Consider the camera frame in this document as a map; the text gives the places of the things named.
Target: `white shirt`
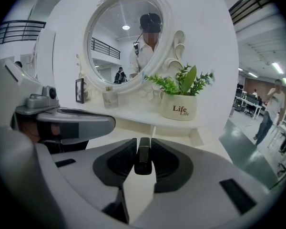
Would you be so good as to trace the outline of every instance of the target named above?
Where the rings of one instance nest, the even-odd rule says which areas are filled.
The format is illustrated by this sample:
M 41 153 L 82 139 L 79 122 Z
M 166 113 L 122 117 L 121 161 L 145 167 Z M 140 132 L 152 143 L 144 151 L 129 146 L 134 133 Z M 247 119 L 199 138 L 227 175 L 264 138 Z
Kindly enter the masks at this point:
M 273 93 L 276 89 L 271 88 L 268 95 Z M 274 122 L 277 112 L 280 111 L 281 108 L 284 108 L 285 104 L 285 94 L 281 91 L 280 94 L 273 94 L 272 98 L 269 100 L 265 111 L 268 111 L 270 119 Z
M 154 51 L 156 51 L 158 47 L 158 42 L 154 47 Z M 137 56 L 135 54 L 135 48 L 133 47 L 132 51 L 130 52 L 129 61 L 130 61 L 130 67 L 129 67 L 129 75 L 131 74 L 137 74 L 141 72 L 144 67 L 149 63 L 153 56 L 154 52 L 151 48 L 151 46 L 147 45 L 144 40 L 140 40 L 139 43 L 139 55 Z

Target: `jeans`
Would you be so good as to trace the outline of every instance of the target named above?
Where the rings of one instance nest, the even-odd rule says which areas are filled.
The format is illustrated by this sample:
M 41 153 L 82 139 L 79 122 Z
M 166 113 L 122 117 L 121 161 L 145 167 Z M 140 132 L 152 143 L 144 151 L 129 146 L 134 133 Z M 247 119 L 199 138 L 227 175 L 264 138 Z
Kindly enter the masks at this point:
M 268 111 L 265 111 L 264 118 L 262 123 L 259 125 L 258 132 L 256 134 L 257 140 L 255 145 L 259 145 L 265 136 L 267 135 L 268 131 L 270 130 L 272 126 L 272 120 L 270 119 Z

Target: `round mirror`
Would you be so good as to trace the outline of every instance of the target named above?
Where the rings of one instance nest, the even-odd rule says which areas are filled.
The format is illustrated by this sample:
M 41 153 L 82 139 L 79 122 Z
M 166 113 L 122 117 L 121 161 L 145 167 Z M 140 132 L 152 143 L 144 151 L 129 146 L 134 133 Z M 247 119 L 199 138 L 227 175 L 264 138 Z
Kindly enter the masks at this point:
M 119 0 L 103 10 L 88 38 L 95 73 L 107 83 L 125 84 L 144 72 L 157 52 L 162 21 L 150 0 Z

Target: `railing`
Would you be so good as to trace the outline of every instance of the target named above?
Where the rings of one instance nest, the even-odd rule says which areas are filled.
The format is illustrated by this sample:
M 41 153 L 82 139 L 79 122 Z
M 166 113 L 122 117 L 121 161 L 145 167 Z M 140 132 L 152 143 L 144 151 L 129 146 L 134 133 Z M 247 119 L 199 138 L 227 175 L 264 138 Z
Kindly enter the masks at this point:
M 109 46 L 108 44 L 103 43 L 100 40 L 97 40 L 92 37 L 91 39 L 91 50 L 104 53 L 106 55 L 112 56 L 116 59 L 120 59 L 120 51 Z
M 0 44 L 17 41 L 35 41 L 44 28 L 42 21 L 6 21 L 0 25 Z
M 239 0 L 229 9 L 233 24 L 237 24 L 239 21 L 248 17 L 255 11 L 262 9 L 270 2 L 270 0 Z

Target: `picture frame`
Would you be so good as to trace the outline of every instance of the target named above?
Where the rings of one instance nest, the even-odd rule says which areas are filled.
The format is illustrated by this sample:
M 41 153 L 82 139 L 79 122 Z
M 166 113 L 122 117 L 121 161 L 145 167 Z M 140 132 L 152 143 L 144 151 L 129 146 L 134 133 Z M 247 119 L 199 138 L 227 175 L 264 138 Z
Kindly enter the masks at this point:
M 84 79 L 78 79 L 75 81 L 75 101 L 77 103 L 84 103 Z

